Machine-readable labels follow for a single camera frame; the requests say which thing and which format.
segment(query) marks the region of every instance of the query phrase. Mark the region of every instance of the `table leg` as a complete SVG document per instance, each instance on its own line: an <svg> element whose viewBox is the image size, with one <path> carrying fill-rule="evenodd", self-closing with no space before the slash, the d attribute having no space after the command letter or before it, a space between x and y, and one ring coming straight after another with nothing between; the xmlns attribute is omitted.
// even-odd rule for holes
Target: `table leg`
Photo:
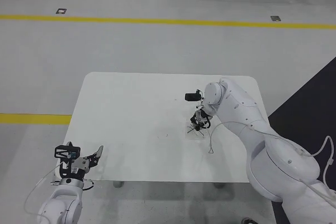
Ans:
<svg viewBox="0 0 336 224"><path fill-rule="evenodd" d="M217 189L222 189L226 185L226 183L213 183L213 185Z"/></svg>
<svg viewBox="0 0 336 224"><path fill-rule="evenodd" d="M121 188L123 186L123 184L124 184L124 181L114 181L113 182L113 186L115 188Z"/></svg>

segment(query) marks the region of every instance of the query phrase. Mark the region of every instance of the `small black device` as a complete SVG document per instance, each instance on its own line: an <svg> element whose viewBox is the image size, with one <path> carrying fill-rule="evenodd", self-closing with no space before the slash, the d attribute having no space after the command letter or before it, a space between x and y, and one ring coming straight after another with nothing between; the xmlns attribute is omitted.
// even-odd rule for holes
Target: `small black device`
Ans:
<svg viewBox="0 0 336 224"><path fill-rule="evenodd" d="M202 99L201 91L197 90L195 93L187 93L185 94L186 101L199 101Z"/></svg>

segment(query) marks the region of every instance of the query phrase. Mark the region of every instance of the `yellow floor line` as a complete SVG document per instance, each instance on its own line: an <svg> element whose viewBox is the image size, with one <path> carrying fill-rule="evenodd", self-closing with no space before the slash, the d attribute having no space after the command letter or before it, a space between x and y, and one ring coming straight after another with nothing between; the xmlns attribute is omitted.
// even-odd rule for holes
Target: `yellow floor line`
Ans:
<svg viewBox="0 0 336 224"><path fill-rule="evenodd" d="M0 114L5 124L59 124L68 125L71 115L61 114Z"/></svg>
<svg viewBox="0 0 336 224"><path fill-rule="evenodd" d="M239 21L208 21L208 20L172 20L164 18L94 18L94 17L66 17L35 16L35 15L0 15L0 20L30 20L56 22L107 22L126 24L171 24L197 26L237 26L237 27L264 27L283 29L320 29L336 30L336 24L296 24L284 22L239 22Z"/></svg>

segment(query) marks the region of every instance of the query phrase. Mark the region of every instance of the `shoe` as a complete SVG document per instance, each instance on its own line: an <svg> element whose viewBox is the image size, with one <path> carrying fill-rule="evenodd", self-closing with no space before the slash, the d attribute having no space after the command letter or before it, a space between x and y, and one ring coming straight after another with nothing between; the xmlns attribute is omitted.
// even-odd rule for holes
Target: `shoe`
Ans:
<svg viewBox="0 0 336 224"><path fill-rule="evenodd" d="M251 218L243 218L241 220L241 224L258 224L258 223L252 220Z"/></svg>

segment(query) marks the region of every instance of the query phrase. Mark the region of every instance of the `wire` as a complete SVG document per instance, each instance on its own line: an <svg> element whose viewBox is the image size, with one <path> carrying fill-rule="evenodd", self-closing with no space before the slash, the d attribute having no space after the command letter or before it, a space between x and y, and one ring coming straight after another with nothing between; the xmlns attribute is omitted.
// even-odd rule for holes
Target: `wire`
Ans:
<svg viewBox="0 0 336 224"><path fill-rule="evenodd" d="M92 185L89 188L84 188L82 191L90 190L90 189L92 189L95 186L95 183L91 179L84 179L84 180L91 182Z"/></svg>
<svg viewBox="0 0 336 224"><path fill-rule="evenodd" d="M287 139L285 139L285 138L283 138L283 137L281 137L281 136L277 136L277 135L275 135L275 134L270 134L270 133L266 133L266 132L261 132L261 131L259 131L259 130L256 130L256 129L252 128L252 127L249 126L248 124L244 124L244 123L242 123L242 122L222 122L222 123L218 124L217 126L215 126L214 129L213 129L213 131L212 131L212 134L209 135L209 137L210 137L210 140L209 140L209 153L210 153L210 154L213 154L213 153L214 153L214 150L213 150L213 147L212 147L212 137L213 137L213 133L214 133L215 129L216 129L219 125L221 125L221 124L227 124L227 123L242 124L242 125L244 125L244 126L247 126L250 130L253 130L253 131L258 132L258 133L260 133L260 134L265 134L265 135L267 135L267 136L272 136L272 137L275 137L275 138L279 138L279 139L281 139L281 140L284 140L285 142L289 143L289 144L294 148L294 150L295 150L297 153L299 153L299 150L298 150L298 148L296 148L296 146L294 146L289 140L287 140Z"/></svg>
<svg viewBox="0 0 336 224"><path fill-rule="evenodd" d="M315 192L318 196L322 197L329 205L331 205L334 209L336 209L336 205L329 200L329 198L326 198L326 195L323 193L319 192L315 188L313 188L310 184L304 182L303 180L300 179L301 182L303 182L308 188L310 188L313 192Z"/></svg>
<svg viewBox="0 0 336 224"><path fill-rule="evenodd" d="M26 199L25 199L25 202L24 202L24 211L27 213L27 214L32 214L34 216L41 216L41 217L44 217L47 219L47 221L49 222L49 224L51 224L49 218L47 216L44 216L43 214L38 214L38 213L34 213L34 212L29 212L27 209L26 209L26 203L27 203L27 200L29 199L29 196L31 195L31 193L39 186L39 184L47 177L47 175L49 175L52 171L54 171L57 167L59 167L63 162L61 162L59 165L57 165L55 168L53 168L52 170L50 170L50 172L48 172L43 178L41 178L39 180L39 182L35 185L35 187L29 192L29 194L27 195Z"/></svg>
<svg viewBox="0 0 336 224"><path fill-rule="evenodd" d="M218 124L217 126L215 126L214 129L213 129L213 131L212 131L212 134L209 135L209 137L210 137L210 142L209 142L210 150L209 150L209 152L208 152L209 154L213 154L213 153L214 153L214 150L213 150L213 147L212 147L212 137L213 137L213 133L214 133L215 129L216 129L219 125L221 125L221 124L226 124L226 123L242 124L242 125L247 126L249 129L251 129L251 130L253 130L253 131L255 131L255 132L258 132L258 133L261 133L261 134L265 134L265 135L268 135L268 136L272 136L272 137L276 137L276 138L282 139L282 140L286 141L287 143L289 143L290 145L292 145L292 147L295 149L295 151L296 151L297 153L299 153L298 148L296 148L296 146L294 146L290 141L288 141L287 139L285 139L285 138L283 138L283 137L281 137L281 136L277 136L277 135L275 135L275 134L270 134L270 133L266 133L266 132L261 132L261 131L259 131L259 130L254 129L254 128L251 128L249 125L244 124L244 123L242 123L242 122L222 122L222 123ZM326 145L326 143L327 143L327 140L330 140L330 144L331 144L331 155L330 155L329 160L328 160L328 162L327 162L327 164L326 164L326 166L325 166L325 170L324 170L324 173L323 173L323 183L324 183L324 185L326 186L326 188L328 189L328 194L329 194L329 196L327 196L327 195L323 194L322 192L316 190L315 188L313 188L311 185L309 185L308 183L304 182L303 180L300 179L300 181L301 181L302 183L304 183L308 188L310 188L313 192L315 192L318 196L322 197L322 198L323 198L328 204L330 204L333 208L336 209L336 205L335 205L334 203L331 202L331 200L336 200L336 191L330 189L330 188L328 187L327 183L326 183L326 172L327 172L328 167L332 164L332 162L333 162L333 156L334 156L334 143L333 143L333 141L332 141L331 136L326 136L326 137L325 137L325 141L324 141L323 145L321 146L321 148L318 150L317 153L312 154L312 155L307 154L307 153L302 153L302 154L301 154L301 152L303 152L303 150L300 149L300 153L299 153L299 154L300 154L301 156L306 156L306 157L317 156L317 155L318 155L318 154L325 148L325 145Z"/></svg>

